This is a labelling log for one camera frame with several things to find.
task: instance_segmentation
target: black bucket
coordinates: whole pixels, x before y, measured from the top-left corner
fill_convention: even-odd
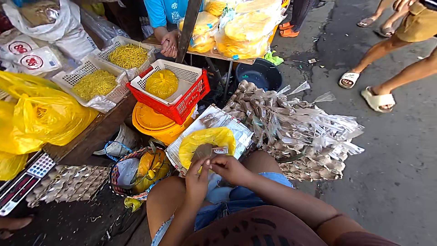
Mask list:
[[[257,58],[253,65],[238,64],[235,74],[238,83],[247,80],[265,91],[279,91],[282,86],[279,69],[273,63],[261,58]]]

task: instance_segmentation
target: brown shirt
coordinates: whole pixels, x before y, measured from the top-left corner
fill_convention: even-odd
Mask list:
[[[326,246],[326,243],[292,213],[275,206],[245,209],[191,234],[184,246]],[[367,232],[347,232],[334,246],[399,246]]]

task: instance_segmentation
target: red printed logo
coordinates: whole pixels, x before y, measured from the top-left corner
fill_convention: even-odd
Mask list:
[[[31,50],[32,47],[28,43],[22,41],[15,41],[9,45],[9,51],[15,55],[20,55]]]
[[[20,63],[30,70],[38,69],[38,68],[42,67],[42,65],[44,64],[41,57],[36,56],[36,55],[24,56],[20,60]]]

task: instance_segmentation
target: digital scale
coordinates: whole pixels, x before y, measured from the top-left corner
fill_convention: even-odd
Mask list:
[[[0,187],[0,216],[8,215],[56,164],[42,151],[35,154],[28,163],[33,164],[20,177]]]

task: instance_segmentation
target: blue shirt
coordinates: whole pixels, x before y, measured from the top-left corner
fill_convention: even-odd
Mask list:
[[[179,19],[185,17],[188,0],[144,0],[144,5],[149,15],[150,25],[157,28],[167,25],[167,21],[177,24]]]

